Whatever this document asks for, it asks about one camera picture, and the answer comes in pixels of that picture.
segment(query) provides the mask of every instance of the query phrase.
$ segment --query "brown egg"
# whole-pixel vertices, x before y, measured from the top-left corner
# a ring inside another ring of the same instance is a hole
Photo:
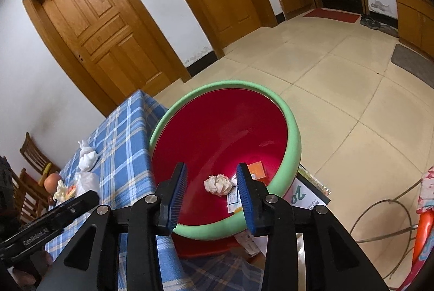
[[[50,194],[54,194],[57,190],[57,182],[59,182],[59,180],[61,179],[62,178],[60,177],[60,174],[52,173],[50,176],[48,176],[45,179],[44,182],[45,190]]]

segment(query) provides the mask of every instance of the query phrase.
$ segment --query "wooden chair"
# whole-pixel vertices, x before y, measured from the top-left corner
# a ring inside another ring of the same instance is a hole
[[[48,210],[50,194],[29,176],[25,169],[18,177],[12,172],[14,183],[14,205],[23,224],[33,221]]]
[[[53,172],[60,172],[60,168],[53,164],[35,145],[29,133],[25,134],[24,144],[20,149],[21,155],[27,160],[27,162],[38,172],[41,176],[44,175],[44,171],[48,165],[51,165],[46,173],[48,177]]]

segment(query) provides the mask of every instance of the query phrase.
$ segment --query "gray doormat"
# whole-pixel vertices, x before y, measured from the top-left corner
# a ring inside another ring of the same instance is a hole
[[[391,61],[434,89],[433,61],[400,44],[396,44]]]

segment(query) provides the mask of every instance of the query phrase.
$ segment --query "plaid fabric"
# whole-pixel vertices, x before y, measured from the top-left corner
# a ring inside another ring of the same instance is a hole
[[[112,209],[123,208],[155,190],[148,143],[158,121],[166,111],[167,109],[153,98],[137,91],[89,136],[89,145],[99,155],[92,172],[100,179],[102,204],[107,204]],[[79,171],[79,151],[77,150],[60,172],[66,186],[74,182],[74,174]],[[54,259],[88,215],[76,219],[60,236],[47,243],[46,250]],[[246,290],[249,291],[259,290],[261,278],[258,269],[234,256],[206,258],[210,260],[208,264],[205,263],[206,259],[183,261],[181,264],[170,237],[158,236],[157,245],[165,291],[205,290],[203,286],[207,284],[211,284],[215,290],[222,291],[244,290],[244,286],[248,286]],[[119,256],[119,290],[126,290],[126,246],[127,236],[123,235]],[[204,268],[208,267],[210,270],[205,273]],[[195,283],[188,276],[190,273]]]

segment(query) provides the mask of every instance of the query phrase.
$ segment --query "small box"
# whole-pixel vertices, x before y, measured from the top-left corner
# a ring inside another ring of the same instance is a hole
[[[250,174],[252,178],[256,181],[262,182],[263,184],[269,184],[268,178],[265,175],[264,167],[262,166],[262,162],[258,161],[253,164],[247,165],[249,168]]]

